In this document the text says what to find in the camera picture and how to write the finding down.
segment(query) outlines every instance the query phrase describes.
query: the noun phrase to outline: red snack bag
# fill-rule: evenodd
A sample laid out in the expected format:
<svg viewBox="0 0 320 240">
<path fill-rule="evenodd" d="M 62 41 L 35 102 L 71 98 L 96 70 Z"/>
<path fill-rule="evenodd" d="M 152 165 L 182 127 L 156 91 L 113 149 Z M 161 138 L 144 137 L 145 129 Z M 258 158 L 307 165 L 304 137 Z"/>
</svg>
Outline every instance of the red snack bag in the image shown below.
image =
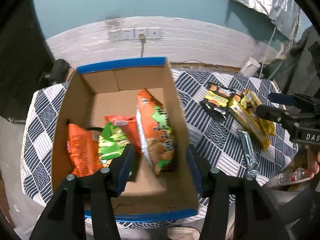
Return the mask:
<svg viewBox="0 0 320 240">
<path fill-rule="evenodd" d="M 138 127 L 135 116 L 107 115 L 104 117 L 105 123 L 111 122 L 118 126 L 126 135 L 136 152 L 141 153 Z"/>
<path fill-rule="evenodd" d="M 98 155 L 98 140 L 101 132 L 85 130 L 74 123 L 70 123 L 68 127 L 68 152 L 75 166 L 72 173 L 77 177 L 94 174 L 103 167 Z"/>
</svg>

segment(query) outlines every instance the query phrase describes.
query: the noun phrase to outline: screw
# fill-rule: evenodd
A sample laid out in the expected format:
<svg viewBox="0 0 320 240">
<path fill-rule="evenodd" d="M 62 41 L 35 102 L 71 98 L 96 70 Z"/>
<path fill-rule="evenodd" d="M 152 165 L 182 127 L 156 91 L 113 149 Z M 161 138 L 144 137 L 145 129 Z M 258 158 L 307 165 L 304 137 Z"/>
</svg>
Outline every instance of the screw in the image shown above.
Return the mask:
<svg viewBox="0 0 320 240">
<path fill-rule="evenodd" d="M 246 175 L 245 175 L 245 178 L 246 178 L 247 180 L 253 180 L 253 176 L 250 175 L 250 174 L 246 174 Z"/>
<path fill-rule="evenodd" d="M 217 173 L 219 173 L 219 169 L 216 168 L 216 167 L 213 167 L 213 168 L 210 169 L 210 172 L 217 174 Z"/>
<path fill-rule="evenodd" d="M 74 178 L 75 178 L 75 176 L 73 174 L 69 174 L 67 176 L 67 180 L 69 180 L 69 181 L 73 180 Z"/>
<path fill-rule="evenodd" d="M 108 167 L 103 167 L 100 171 L 101 173 L 108 173 L 110 169 Z"/>
</svg>

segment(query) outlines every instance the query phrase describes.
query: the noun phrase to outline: orange snack bag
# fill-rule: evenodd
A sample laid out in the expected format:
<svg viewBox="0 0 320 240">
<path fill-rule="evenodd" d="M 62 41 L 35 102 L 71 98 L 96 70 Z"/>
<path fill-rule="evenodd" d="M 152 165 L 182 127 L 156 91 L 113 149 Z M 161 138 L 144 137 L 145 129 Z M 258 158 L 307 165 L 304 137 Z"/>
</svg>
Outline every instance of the orange snack bag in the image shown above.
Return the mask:
<svg viewBox="0 0 320 240">
<path fill-rule="evenodd" d="M 136 152 L 141 153 L 139 133 L 135 116 L 107 115 L 104 117 L 105 123 L 111 122 L 118 126 L 126 135 Z"/>
<path fill-rule="evenodd" d="M 174 138 L 162 104 L 146 89 L 138 94 L 137 125 L 141 151 L 158 175 L 173 158 Z"/>
<path fill-rule="evenodd" d="M 72 172 L 77 177 L 94 174 L 101 169 L 102 163 L 98 156 L 98 139 L 100 132 L 85 130 L 70 123 L 68 151 L 75 169 Z"/>
</svg>

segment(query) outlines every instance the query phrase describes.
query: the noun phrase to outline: wall socket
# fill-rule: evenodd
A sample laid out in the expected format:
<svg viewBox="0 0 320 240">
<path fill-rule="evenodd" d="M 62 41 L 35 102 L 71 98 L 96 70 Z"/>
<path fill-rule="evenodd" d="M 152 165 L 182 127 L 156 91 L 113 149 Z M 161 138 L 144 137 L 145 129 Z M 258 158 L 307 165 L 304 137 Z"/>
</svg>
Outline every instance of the wall socket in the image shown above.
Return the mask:
<svg viewBox="0 0 320 240">
<path fill-rule="evenodd" d="M 134 28 L 121 29 L 121 40 L 134 39 Z"/>
<path fill-rule="evenodd" d="M 112 30 L 108 32 L 109 40 L 110 41 L 120 41 L 121 40 L 121 31 L 119 30 Z"/>
<path fill-rule="evenodd" d="M 148 37 L 148 28 L 147 27 L 139 27 L 139 28 L 135 28 L 135 34 L 134 37 L 136 39 L 139 38 L 139 34 L 144 34 L 144 37 L 147 38 Z"/>
<path fill-rule="evenodd" d="M 159 27 L 149 27 L 148 28 L 149 38 L 161 38 L 161 28 Z"/>
</svg>

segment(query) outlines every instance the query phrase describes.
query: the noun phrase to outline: patterned tablecloth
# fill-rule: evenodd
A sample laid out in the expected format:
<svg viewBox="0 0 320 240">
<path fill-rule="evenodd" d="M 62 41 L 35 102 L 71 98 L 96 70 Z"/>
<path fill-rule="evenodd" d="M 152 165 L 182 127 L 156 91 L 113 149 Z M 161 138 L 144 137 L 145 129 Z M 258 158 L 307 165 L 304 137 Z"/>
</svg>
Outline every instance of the patterned tablecloth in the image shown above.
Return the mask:
<svg viewBox="0 0 320 240">
<path fill-rule="evenodd" d="M 279 92 L 277 86 L 268 80 L 248 78 L 237 75 L 180 71 L 173 69 L 172 75 L 185 112 L 190 142 L 193 143 L 200 156 L 205 157 L 212 167 L 217 167 L 231 176 L 243 177 L 246 174 L 246 163 L 237 130 L 241 125 L 231 115 L 223 123 L 211 118 L 199 105 L 207 91 L 208 82 L 217 83 L 239 90 L 254 91 L 262 103 L 284 108 L 267 100 L 270 92 Z M 21 183 L 22 190 L 42 206 L 52 197 L 51 187 L 51 155 L 54 128 L 68 83 L 57 84 L 37 91 L 32 99 L 21 151 Z M 253 142 L 259 156 L 260 175 L 256 177 L 260 185 L 265 184 L 278 174 L 293 159 L 298 151 L 297 144 L 289 141 L 289 134 L 281 125 L 276 125 L 276 136 L 269 136 L 271 145 L 268 150 L 261 151 Z M 235 197 L 230 195 L 229 203 Z M 208 199 L 199 197 L 198 215 L 190 218 L 154 222 L 135 223 L 118 222 L 123 228 L 152 228 L 183 224 L 205 217 Z"/>
</svg>

